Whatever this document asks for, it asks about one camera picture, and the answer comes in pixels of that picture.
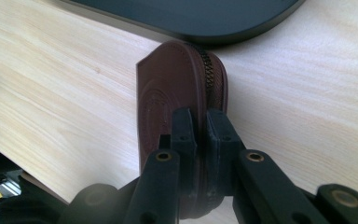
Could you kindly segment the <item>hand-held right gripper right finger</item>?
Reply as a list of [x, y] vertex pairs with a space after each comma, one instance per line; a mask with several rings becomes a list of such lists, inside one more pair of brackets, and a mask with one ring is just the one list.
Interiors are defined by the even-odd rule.
[[227, 115], [207, 112], [208, 191], [231, 196], [239, 224], [328, 224], [266, 153], [248, 149]]

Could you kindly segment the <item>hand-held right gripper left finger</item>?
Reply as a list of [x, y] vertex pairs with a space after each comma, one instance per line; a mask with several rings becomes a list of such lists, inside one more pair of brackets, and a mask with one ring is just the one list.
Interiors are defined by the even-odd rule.
[[148, 156], [124, 224], [178, 224], [191, 210], [198, 146], [189, 109], [173, 112], [172, 131], [160, 143]]

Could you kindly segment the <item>brown zip pouch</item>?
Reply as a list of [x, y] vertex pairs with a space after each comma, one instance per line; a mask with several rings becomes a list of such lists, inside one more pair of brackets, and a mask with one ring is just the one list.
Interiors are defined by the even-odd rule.
[[206, 193], [206, 113], [227, 110], [227, 73], [219, 58], [200, 47], [180, 41], [161, 44], [137, 63], [137, 117], [139, 161], [144, 166], [158, 148], [159, 137], [172, 129], [172, 113], [188, 108], [193, 117], [196, 150], [195, 192], [181, 198], [180, 218], [199, 218], [222, 199]]

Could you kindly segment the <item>black tray with hook stand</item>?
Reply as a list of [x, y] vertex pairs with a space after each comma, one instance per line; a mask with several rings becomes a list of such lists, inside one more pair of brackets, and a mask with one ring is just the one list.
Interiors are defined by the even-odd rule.
[[220, 46], [262, 35], [306, 0], [63, 0], [189, 42]]

